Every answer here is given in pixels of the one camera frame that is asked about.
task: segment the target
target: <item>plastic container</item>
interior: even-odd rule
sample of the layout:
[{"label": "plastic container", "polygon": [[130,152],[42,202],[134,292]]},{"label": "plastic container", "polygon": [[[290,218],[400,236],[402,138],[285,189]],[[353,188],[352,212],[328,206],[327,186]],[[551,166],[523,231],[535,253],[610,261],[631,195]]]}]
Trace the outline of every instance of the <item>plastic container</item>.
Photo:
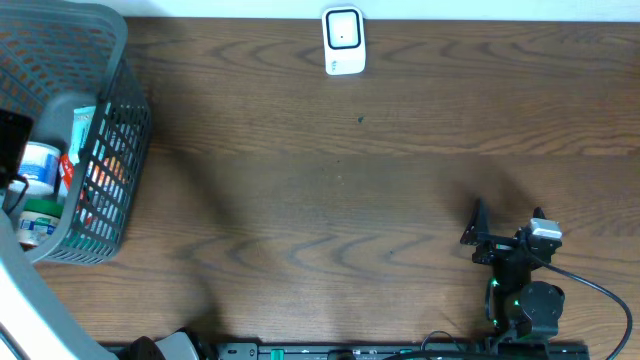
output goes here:
[{"label": "plastic container", "polygon": [[96,108],[59,226],[25,253],[32,262],[91,265],[120,249],[151,132],[149,106],[123,56],[126,41],[124,19],[102,5],[0,2],[0,108],[33,118],[30,140],[63,155],[74,110]]},{"label": "plastic container", "polygon": [[35,247],[47,241],[60,223],[63,206],[54,201],[30,199],[20,214],[16,237],[26,246]]},{"label": "plastic container", "polygon": [[[51,195],[55,191],[60,150],[47,144],[30,141],[24,150],[18,174],[29,181],[28,195]],[[24,183],[14,181],[9,190],[21,192]]]}]

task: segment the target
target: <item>silver metal part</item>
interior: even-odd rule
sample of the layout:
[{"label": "silver metal part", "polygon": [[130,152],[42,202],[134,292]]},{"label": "silver metal part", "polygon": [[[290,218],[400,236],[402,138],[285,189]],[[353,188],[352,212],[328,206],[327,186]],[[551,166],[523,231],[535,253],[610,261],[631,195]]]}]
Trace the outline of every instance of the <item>silver metal part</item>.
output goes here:
[{"label": "silver metal part", "polygon": [[531,234],[545,239],[562,241],[562,230],[557,222],[546,219],[532,218],[529,220]]}]

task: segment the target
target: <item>white device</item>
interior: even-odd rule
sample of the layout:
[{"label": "white device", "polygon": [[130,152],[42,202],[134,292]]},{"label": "white device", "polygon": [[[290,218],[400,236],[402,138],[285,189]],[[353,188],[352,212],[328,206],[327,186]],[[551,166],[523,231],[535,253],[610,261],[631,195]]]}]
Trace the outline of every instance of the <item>white device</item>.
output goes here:
[{"label": "white device", "polygon": [[354,6],[325,10],[322,14],[325,69],[329,75],[357,74],[364,70],[364,21]]}]

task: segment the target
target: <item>tabletop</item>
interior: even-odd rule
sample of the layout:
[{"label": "tabletop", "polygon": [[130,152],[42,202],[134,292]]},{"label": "tabletop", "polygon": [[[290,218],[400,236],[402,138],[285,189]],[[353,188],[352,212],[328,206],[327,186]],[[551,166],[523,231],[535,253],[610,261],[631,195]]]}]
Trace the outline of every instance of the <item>tabletop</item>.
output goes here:
[{"label": "tabletop", "polygon": [[[501,235],[542,206],[553,263],[640,313],[640,25],[367,21],[365,71],[330,77],[320,21],[127,22],[154,133],[123,247],[37,265],[97,340],[490,334],[477,197]],[[616,303],[533,278],[566,294],[557,340],[615,347]]]}]

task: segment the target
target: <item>jar with green lid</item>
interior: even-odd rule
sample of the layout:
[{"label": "jar with green lid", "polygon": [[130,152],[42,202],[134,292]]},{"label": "jar with green lid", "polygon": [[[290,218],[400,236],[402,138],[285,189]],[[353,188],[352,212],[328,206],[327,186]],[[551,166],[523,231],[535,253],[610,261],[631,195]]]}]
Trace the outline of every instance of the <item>jar with green lid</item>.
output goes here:
[{"label": "jar with green lid", "polygon": [[18,241],[27,248],[45,242],[58,226],[63,209],[53,201],[29,199],[18,221]]}]

